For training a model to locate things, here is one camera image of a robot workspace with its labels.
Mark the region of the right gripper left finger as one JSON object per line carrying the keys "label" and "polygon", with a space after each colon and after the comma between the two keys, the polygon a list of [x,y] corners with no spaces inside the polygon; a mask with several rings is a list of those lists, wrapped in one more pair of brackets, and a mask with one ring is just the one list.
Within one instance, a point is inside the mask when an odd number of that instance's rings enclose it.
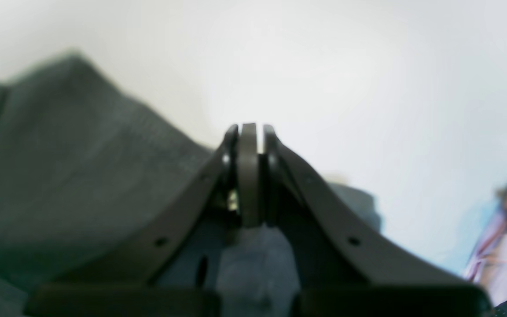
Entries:
{"label": "right gripper left finger", "polygon": [[219,317],[227,231],[259,224],[256,124],[231,126],[183,192],[106,254],[34,291],[31,317]]}

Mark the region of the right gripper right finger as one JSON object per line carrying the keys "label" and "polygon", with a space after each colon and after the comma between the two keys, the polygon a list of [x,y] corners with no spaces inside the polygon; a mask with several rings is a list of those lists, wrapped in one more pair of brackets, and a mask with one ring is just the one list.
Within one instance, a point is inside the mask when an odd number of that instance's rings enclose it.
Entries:
{"label": "right gripper right finger", "polygon": [[264,219],[293,247],[294,317],[489,317],[484,291],[366,224],[264,125]]}

